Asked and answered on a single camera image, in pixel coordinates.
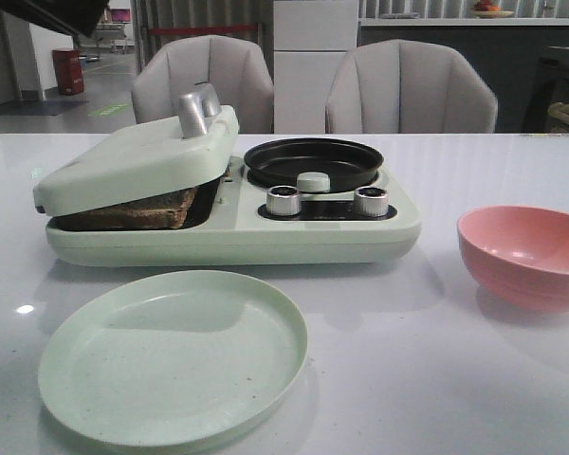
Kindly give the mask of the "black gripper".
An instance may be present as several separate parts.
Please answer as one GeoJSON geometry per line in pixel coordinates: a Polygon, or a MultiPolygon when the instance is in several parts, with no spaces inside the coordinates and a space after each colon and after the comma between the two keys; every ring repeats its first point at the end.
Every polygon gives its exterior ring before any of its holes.
{"type": "Polygon", "coordinates": [[[108,0],[0,0],[0,11],[62,34],[89,37],[108,0]]]}

